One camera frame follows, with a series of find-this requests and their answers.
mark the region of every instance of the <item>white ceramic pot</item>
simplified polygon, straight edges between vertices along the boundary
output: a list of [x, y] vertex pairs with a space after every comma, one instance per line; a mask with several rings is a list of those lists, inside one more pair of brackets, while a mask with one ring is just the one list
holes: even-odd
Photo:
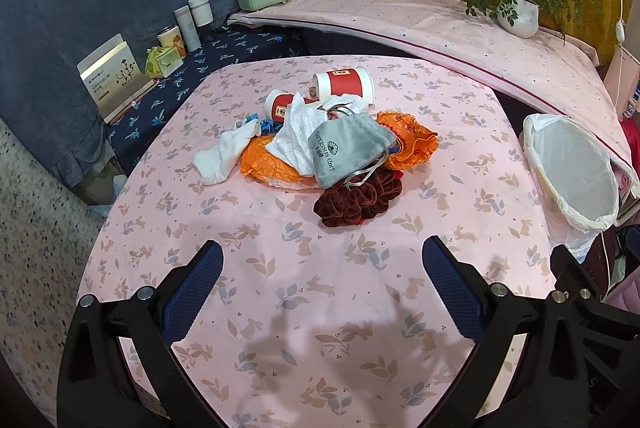
[[531, 2], [525, 0], [514, 0], [515, 9], [518, 17], [514, 20], [513, 25], [509, 23], [507, 18], [498, 12], [498, 23], [504, 30], [518, 36], [519, 38], [530, 38], [538, 32], [538, 15], [540, 8]]

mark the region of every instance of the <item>trash bin liner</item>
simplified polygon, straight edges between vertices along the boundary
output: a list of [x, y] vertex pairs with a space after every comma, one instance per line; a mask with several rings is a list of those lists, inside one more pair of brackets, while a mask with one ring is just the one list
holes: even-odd
[[549, 240], [553, 246], [564, 244], [581, 263], [618, 214], [618, 185], [609, 156], [590, 131], [564, 116], [529, 115], [521, 140]]

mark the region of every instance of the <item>blue gripper pad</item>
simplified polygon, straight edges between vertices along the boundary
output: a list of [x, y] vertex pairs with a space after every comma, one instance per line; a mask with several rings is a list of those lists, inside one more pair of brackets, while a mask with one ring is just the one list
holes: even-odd
[[222, 273], [223, 256], [220, 244], [211, 242], [203, 249], [206, 249], [206, 252], [162, 309], [160, 335], [167, 345], [184, 339]]
[[482, 307], [458, 271], [457, 263], [439, 238], [432, 236], [425, 240], [422, 245], [424, 270], [460, 334], [478, 344], [484, 334]]

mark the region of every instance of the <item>silver bolt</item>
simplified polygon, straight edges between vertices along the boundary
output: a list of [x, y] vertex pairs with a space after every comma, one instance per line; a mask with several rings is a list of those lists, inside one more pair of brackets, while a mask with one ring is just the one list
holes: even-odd
[[89, 305], [91, 305], [94, 302], [94, 297], [91, 296], [91, 294], [85, 294], [81, 299], [80, 299], [80, 306], [81, 307], [88, 307]]
[[145, 285], [144, 287], [140, 287], [138, 292], [136, 292], [136, 296], [139, 300], [148, 300], [151, 296], [154, 295], [155, 289], [151, 286]]
[[566, 301], [566, 296], [562, 291], [553, 291], [551, 293], [551, 297], [553, 298], [553, 301], [556, 303], [564, 303]]
[[502, 283], [494, 283], [491, 286], [491, 292], [498, 298], [502, 298], [503, 296], [507, 296], [509, 290], [507, 289], [507, 286]]

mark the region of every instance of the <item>orange plastic bag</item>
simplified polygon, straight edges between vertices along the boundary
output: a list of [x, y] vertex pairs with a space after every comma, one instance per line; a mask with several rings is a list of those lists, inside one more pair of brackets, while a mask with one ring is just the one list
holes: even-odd
[[271, 155], [266, 146], [274, 135], [254, 137], [240, 157], [240, 173], [270, 186], [287, 189], [317, 188], [314, 177], [303, 177], [286, 162]]
[[413, 115], [382, 111], [378, 113], [376, 121], [396, 134], [400, 143], [400, 151], [389, 156], [385, 162], [386, 168], [406, 170], [425, 163], [438, 148], [436, 132], [419, 124]]

